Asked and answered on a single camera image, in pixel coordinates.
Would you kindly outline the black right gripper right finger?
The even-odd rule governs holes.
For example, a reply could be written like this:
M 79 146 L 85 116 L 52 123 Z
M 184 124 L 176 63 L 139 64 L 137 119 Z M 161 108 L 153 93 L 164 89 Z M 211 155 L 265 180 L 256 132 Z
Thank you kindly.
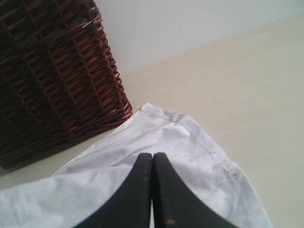
M 234 228 L 184 183 L 165 153 L 153 156 L 152 204 L 156 228 Z

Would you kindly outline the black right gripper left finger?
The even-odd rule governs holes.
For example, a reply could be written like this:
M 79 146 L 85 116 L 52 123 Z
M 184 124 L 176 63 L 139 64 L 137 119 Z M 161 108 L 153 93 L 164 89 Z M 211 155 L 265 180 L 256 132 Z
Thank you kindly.
M 138 155 L 118 190 L 77 228 L 148 228 L 151 216 L 152 155 Z

